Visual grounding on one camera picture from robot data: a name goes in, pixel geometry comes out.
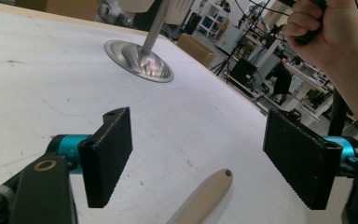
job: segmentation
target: metal base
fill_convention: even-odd
[[[157,54],[153,52],[144,54],[139,45],[110,40],[106,42],[104,48],[115,63],[138,77],[155,82],[173,80],[172,69]]]

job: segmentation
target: cardboard box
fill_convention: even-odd
[[[213,59],[216,57],[215,52],[208,49],[191,35],[182,34],[179,38],[177,46],[205,67],[211,66]]]
[[[220,38],[222,38],[222,35],[225,33],[228,26],[229,26],[229,18],[226,18],[225,22],[219,25],[220,30],[215,37],[216,40],[220,40]]]
[[[16,0],[16,7],[25,7],[81,20],[95,21],[101,0]]]

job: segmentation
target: black handle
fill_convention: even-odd
[[[313,3],[316,4],[319,8],[321,8],[323,12],[327,8],[325,0],[314,0]],[[309,42],[319,33],[320,29],[321,28],[319,28],[315,31],[308,31],[304,35],[296,36],[295,41],[301,45],[308,45]]]

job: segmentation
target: metal pole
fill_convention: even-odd
[[[141,52],[145,55],[150,54],[154,44],[156,43],[159,32],[167,17],[167,11],[170,2],[171,0],[162,0],[161,5],[159,6],[157,15],[152,23],[152,27],[150,28],[149,34],[147,35],[144,45],[141,49]]]

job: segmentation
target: white tabletop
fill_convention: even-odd
[[[136,77],[104,52],[111,39],[145,37],[0,12],[0,184],[51,136],[94,133],[102,114],[129,106],[133,152],[110,203],[88,209],[82,177],[71,177],[80,223],[166,223],[222,168],[233,185],[206,223],[306,223],[305,205],[262,150],[266,118],[250,102],[165,39],[153,51],[174,80]]]

